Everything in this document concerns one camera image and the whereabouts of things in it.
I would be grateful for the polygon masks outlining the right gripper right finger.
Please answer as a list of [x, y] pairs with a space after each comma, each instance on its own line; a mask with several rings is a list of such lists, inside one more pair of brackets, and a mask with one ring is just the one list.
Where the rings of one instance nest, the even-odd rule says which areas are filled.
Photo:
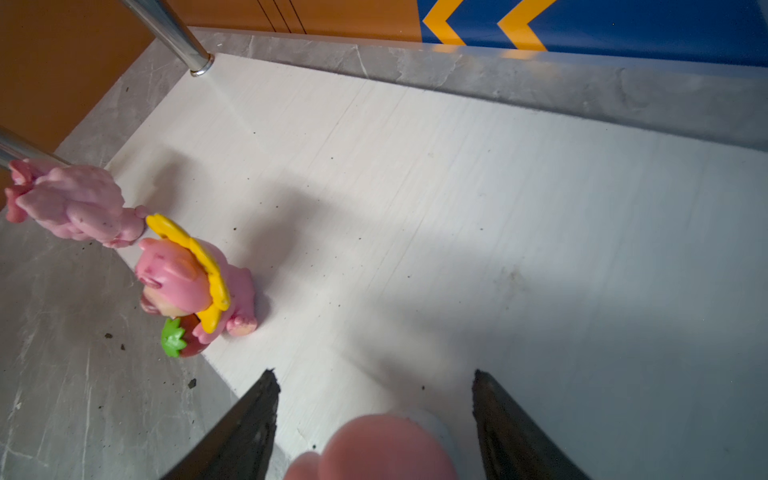
[[488, 479], [588, 479], [490, 373], [475, 371], [472, 402]]

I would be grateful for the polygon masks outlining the pink white round character toy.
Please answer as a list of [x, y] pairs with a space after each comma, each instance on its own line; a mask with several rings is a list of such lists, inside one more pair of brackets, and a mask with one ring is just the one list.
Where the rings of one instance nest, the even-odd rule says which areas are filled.
[[322, 451], [299, 455], [286, 479], [457, 479], [450, 433], [424, 410], [364, 415], [342, 425]]

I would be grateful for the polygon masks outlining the pink yellow figure toy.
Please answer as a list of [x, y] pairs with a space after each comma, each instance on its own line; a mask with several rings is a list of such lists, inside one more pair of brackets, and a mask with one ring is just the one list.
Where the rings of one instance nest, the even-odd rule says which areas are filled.
[[161, 332], [167, 356], [192, 357], [224, 333], [242, 337], [258, 328], [250, 270], [163, 215], [149, 216], [147, 225], [157, 237], [139, 242], [134, 273], [143, 284], [142, 309], [167, 318]]

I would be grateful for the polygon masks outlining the pink bow character toy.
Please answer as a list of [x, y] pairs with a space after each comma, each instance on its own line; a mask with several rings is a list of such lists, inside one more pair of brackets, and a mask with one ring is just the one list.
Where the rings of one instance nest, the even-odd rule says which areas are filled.
[[132, 245], [145, 232], [148, 210], [129, 208], [103, 168], [59, 165], [45, 159], [12, 160], [13, 185], [5, 189], [6, 218], [31, 218], [62, 239], [97, 241], [108, 248]]

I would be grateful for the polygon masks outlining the white two-tier shelf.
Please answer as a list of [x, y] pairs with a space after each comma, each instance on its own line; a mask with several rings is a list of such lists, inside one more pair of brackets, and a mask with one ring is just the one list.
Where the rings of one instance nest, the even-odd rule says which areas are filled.
[[264, 370], [271, 473], [423, 409], [484, 472], [485, 370], [595, 479], [767, 475], [763, 69], [1, 10], [1, 124], [254, 272], [261, 326], [167, 357], [131, 250], [1, 226], [1, 475], [157, 479]]

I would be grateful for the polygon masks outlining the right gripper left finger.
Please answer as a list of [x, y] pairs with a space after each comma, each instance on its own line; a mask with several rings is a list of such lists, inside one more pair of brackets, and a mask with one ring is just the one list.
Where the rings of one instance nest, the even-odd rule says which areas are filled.
[[264, 479], [273, 453], [280, 387], [266, 370], [166, 479]]

